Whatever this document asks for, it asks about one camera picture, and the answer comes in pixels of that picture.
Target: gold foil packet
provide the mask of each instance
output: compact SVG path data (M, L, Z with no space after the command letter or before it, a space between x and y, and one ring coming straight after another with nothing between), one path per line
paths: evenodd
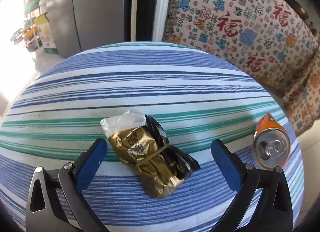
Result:
M101 126L120 161L139 170L150 197L170 195L200 168L191 156L169 144L164 130L151 116L127 112L103 119Z

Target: striped tablecloth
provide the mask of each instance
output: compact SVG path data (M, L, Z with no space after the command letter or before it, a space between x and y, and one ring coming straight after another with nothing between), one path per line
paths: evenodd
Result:
M211 141L222 139L244 162L254 164L254 124L266 112L288 131L292 143L284 172L296 220L304 187L301 151L273 98L247 74L213 55L174 44L123 43L64 60L12 106L0 128L0 199L22 228L34 168L57 169L75 160L96 138L106 138L102 118L128 110L155 117L171 144L190 153L201 170L169 197L149 198L139 175L119 162L109 146L83 195L111 232L210 230L235 195L211 156Z

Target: frying pan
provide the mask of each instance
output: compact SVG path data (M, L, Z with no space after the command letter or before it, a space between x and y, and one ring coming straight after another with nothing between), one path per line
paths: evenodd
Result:
M299 17L306 21L309 18L308 13L296 0L284 0L287 4L299 15Z

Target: patterned cloth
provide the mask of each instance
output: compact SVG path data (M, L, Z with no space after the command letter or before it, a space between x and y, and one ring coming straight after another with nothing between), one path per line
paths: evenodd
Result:
M318 44L283 0L172 0L164 41L223 58L287 95L296 135L319 118L319 84L305 88ZM317 83L319 76L314 72Z
M40 76L12 106L0 128L0 199L25 228L25 207L36 166L61 168L106 139L100 120L134 110L151 114L169 141L190 153L201 170L164 199L149 198L139 174L109 145L83 191L113 231L209 231L235 193L215 164L211 142L222 139L244 162L255 121L270 112L292 147L284 168L296 220L303 196L302 156L292 126L272 97L247 74L213 55L164 43L123 43L74 55ZM72 224L74 217L62 202ZM249 221L258 191L242 224Z

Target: can top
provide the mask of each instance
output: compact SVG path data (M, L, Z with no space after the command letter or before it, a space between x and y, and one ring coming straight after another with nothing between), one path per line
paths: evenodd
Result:
M261 168L283 167L290 154L290 139L282 130L266 129L255 137L252 152Z

